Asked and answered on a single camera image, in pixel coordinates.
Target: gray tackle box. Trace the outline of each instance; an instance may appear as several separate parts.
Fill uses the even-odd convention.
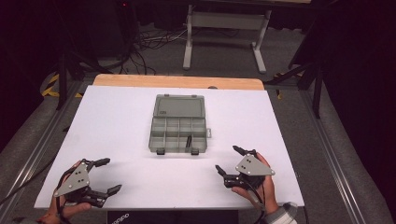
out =
[[[148,147],[158,155],[204,153],[207,148],[204,96],[157,95]]]

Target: metal frame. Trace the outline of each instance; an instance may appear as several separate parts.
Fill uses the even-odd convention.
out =
[[[350,219],[352,220],[353,223],[365,224],[366,221],[363,217],[363,214],[361,213],[358,203],[356,202],[352,189],[349,186],[347,177],[344,175],[344,171],[341,168],[341,165],[338,162],[338,159],[334,153],[329,137],[326,134],[326,131],[324,130],[320,119],[317,119],[316,114],[311,109],[312,100],[308,91],[300,91],[300,95],[304,101],[305,106],[307,107],[309,116],[318,132],[318,136],[320,137],[321,140],[325,159],[329,164],[330,170],[332,171],[332,177],[334,178],[338,190],[340,191],[341,197],[344,200],[344,203],[346,205],[346,210],[349,213]]]
[[[32,154],[30,155],[29,159],[24,164],[21,171],[18,173],[17,179],[15,180],[14,184],[12,185],[7,195],[9,195],[15,189],[19,188],[24,182],[28,181],[33,176],[35,169],[37,168],[37,165],[40,163],[41,158],[43,157],[44,153],[46,152],[49,146],[50,140],[54,135],[54,131],[58,123],[60,122],[61,118],[64,116],[67,107],[70,105],[71,101],[73,100],[73,96],[76,95],[80,86],[81,86],[81,82],[74,82],[70,86],[70,91],[69,91],[70,94],[68,95],[69,96],[68,100],[64,102],[64,106],[62,106],[60,110],[55,110],[55,113],[51,118],[49,125],[47,126],[46,130],[44,131],[37,145],[35,146],[35,149],[32,151]],[[19,198],[23,194],[23,190],[24,189],[21,189],[7,202],[0,205],[1,224],[7,223],[7,218],[14,209]]]
[[[239,15],[228,13],[212,13],[212,12],[194,12],[192,5],[189,5],[187,16],[187,42],[184,52],[183,69],[189,70],[191,67],[192,55],[192,27],[213,27],[213,28],[229,28],[258,30],[259,35],[257,41],[251,43],[259,72],[266,73],[264,61],[260,48],[262,40],[267,30],[268,22],[271,17],[271,10],[266,10],[264,15]]]

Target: transparent lid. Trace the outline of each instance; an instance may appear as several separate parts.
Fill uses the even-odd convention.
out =
[[[157,95],[154,118],[204,118],[204,96]]]

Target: person's hand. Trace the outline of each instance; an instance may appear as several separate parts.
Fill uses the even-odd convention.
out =
[[[74,164],[73,167],[78,167],[79,163],[80,163],[80,161],[78,161],[76,164]],[[64,177],[63,182],[67,179],[67,177],[69,177],[69,175]],[[65,203],[64,196],[60,197],[60,203],[61,204]],[[91,209],[91,205],[89,203],[78,203],[76,205],[66,206],[62,212],[62,215],[66,219],[70,219],[75,214],[78,214],[78,213],[81,213],[84,211],[88,211],[90,209]],[[61,220],[58,217],[58,209],[56,206],[56,199],[53,195],[52,195],[52,199],[51,199],[51,202],[49,205],[49,210],[48,210],[47,214],[44,215],[43,217],[41,217],[38,221],[41,221],[44,224],[60,224],[61,223]]]
[[[270,167],[267,160],[260,153],[257,153],[257,158],[259,161]],[[276,202],[275,186],[272,177],[267,175],[262,184],[256,190],[262,198],[262,202],[265,204],[266,213],[274,213],[278,209],[278,205]],[[232,191],[248,199],[257,209],[260,209],[260,206],[254,202],[254,199],[248,194],[247,190],[239,187],[233,187]]]

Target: white tabletop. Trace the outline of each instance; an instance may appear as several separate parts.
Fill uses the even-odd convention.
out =
[[[212,131],[198,156],[149,150],[157,94],[205,97],[206,126]],[[215,165],[237,175],[242,156],[233,146],[257,149],[276,171],[276,199],[304,205],[290,158],[266,91],[90,86],[64,139],[35,208],[48,208],[59,178],[76,161],[110,158],[90,171],[91,188],[106,192],[106,210],[241,209],[252,205],[226,189]]]

